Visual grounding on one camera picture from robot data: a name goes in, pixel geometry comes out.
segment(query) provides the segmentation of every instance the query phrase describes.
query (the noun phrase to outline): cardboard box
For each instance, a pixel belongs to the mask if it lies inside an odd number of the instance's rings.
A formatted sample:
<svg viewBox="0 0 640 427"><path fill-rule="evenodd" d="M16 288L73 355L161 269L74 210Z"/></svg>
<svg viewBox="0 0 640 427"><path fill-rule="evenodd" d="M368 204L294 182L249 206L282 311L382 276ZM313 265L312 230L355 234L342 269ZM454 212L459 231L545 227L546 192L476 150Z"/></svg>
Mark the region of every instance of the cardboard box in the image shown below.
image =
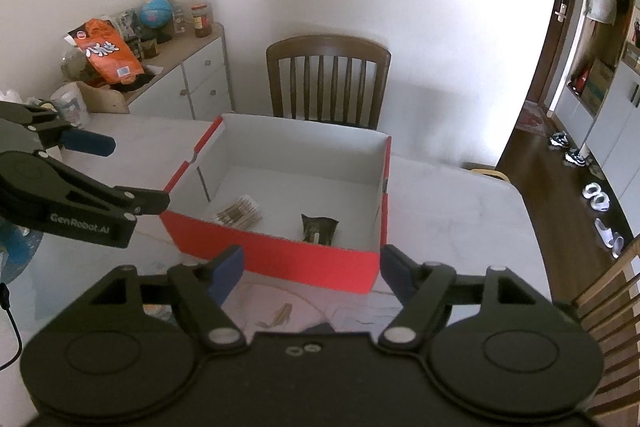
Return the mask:
<svg viewBox="0 0 640 427"><path fill-rule="evenodd" d="M581 96L582 101L593 114L596 114L600 109L613 80L613 74L613 71L596 58Z"/></svg>
<svg viewBox="0 0 640 427"><path fill-rule="evenodd" d="M166 189L161 219L180 251L212 259L241 245L248 271L368 293L386 243L390 137L351 127L225 114ZM242 195L260 206L250 232L209 222ZM332 247L303 243L302 214L339 221Z"/></svg>

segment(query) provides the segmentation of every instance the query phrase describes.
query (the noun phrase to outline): white cabinet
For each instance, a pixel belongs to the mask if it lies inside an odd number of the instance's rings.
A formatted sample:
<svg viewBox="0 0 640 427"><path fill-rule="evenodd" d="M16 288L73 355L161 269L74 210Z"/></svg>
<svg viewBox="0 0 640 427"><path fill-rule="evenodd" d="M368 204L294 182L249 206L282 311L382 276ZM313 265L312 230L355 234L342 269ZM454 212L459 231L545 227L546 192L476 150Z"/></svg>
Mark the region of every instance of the white cabinet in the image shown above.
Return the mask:
<svg viewBox="0 0 640 427"><path fill-rule="evenodd" d="M193 120L189 91L182 75L182 68L175 68L133 102L129 112L139 116L162 116L175 120Z"/></svg>
<svg viewBox="0 0 640 427"><path fill-rule="evenodd" d="M604 165L634 108L632 101L640 76L620 62L609 92L587 138L587 145L600 165Z"/></svg>
<svg viewBox="0 0 640 427"><path fill-rule="evenodd" d="M625 213L629 228L634 237L640 234L640 174L636 175L629 183L625 193L620 198L620 206Z"/></svg>
<svg viewBox="0 0 640 427"><path fill-rule="evenodd" d="M231 110L225 68L220 68L207 79L192 95L195 120L214 121Z"/></svg>
<svg viewBox="0 0 640 427"><path fill-rule="evenodd" d="M602 171L613 192L620 198L638 169L640 169L640 108L633 107L609 158L602 166Z"/></svg>
<svg viewBox="0 0 640 427"><path fill-rule="evenodd" d="M574 143L582 147L593 124L593 117L569 87L562 90L556 106L556 118L560 120Z"/></svg>
<svg viewBox="0 0 640 427"><path fill-rule="evenodd" d="M189 85L189 93L193 94L203 82L224 65L225 56L222 49L222 39L216 39L196 54L187 58L184 61L184 76Z"/></svg>
<svg viewBox="0 0 640 427"><path fill-rule="evenodd" d="M214 121L232 110L224 32L214 26L217 34L208 41L191 37L164 44L151 64L167 72L129 103L131 114Z"/></svg>

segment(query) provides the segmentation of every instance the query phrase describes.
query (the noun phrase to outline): white slipper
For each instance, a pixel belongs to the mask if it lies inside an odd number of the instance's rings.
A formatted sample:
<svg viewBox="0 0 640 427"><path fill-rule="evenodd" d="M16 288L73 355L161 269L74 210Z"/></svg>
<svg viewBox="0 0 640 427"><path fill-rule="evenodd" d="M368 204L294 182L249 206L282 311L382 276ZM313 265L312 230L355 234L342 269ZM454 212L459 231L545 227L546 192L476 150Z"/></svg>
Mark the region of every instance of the white slipper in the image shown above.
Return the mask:
<svg viewBox="0 0 640 427"><path fill-rule="evenodd" d="M614 234L613 240L613 248L611 249L611 254L613 255L613 259L617 259L622 254L622 248L625 246L625 239L616 232Z"/></svg>
<svg viewBox="0 0 640 427"><path fill-rule="evenodd" d="M609 197L604 192L601 192L591 200L591 208L599 212L607 212L609 204Z"/></svg>
<svg viewBox="0 0 640 427"><path fill-rule="evenodd" d="M611 232L611 229L605 227L600 218L596 219L595 225L605 246L607 248L613 248L613 232Z"/></svg>
<svg viewBox="0 0 640 427"><path fill-rule="evenodd" d="M597 183L590 183L582 190L582 195L590 200L594 196L597 196L602 192L602 187L600 187Z"/></svg>

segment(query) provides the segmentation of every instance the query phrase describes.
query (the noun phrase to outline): white marble table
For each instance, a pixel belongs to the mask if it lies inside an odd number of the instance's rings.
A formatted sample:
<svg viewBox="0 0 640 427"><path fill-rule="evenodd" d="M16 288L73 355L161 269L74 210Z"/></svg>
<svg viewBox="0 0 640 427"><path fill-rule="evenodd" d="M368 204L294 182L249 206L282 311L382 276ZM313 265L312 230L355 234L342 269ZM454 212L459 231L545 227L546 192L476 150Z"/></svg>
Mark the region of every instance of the white marble table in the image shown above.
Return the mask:
<svg viewBox="0 0 640 427"><path fill-rule="evenodd" d="M65 153L63 157L108 185L164 188L181 163L191 159L195 143L209 126L197 121L95 115L90 129L116 139L114 154L97 158ZM388 193L388 241L419 263L440 261L470 275L482 275L491 265L508 266L550 297L536 236L522 198L511 185L394 155ZM175 248L159 219L152 216L139 220L125 250L46 235L32 263L10 285L12 310L28 340L111 268L134 264L140 273L163 273L185 261L193 259ZM290 322L273 331L295 331L322 319L337 330L364 328L377 334L400 307L382 278L370 295L357 296L245 273L224 309L249 334L255 330L255 317L245 309L251 295L254 299L269 295L274 306L280 301L313 304L307 309L296 305ZM476 312L457 308L452 320ZM12 330L0 314L0 353L6 358L14 352ZM0 389L0 425L24 425L35 411L18 364L0 373Z"/></svg>

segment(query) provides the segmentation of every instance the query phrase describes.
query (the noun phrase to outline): snack packet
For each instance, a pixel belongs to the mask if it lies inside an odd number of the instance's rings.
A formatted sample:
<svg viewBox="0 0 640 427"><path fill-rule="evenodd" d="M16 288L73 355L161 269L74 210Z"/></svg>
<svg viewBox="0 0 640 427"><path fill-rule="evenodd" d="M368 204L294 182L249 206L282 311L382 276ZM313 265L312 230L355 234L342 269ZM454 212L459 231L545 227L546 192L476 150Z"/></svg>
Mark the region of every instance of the snack packet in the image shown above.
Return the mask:
<svg viewBox="0 0 640 427"><path fill-rule="evenodd" d="M110 21L88 20L69 35L108 84L131 84L144 73L142 64Z"/></svg>

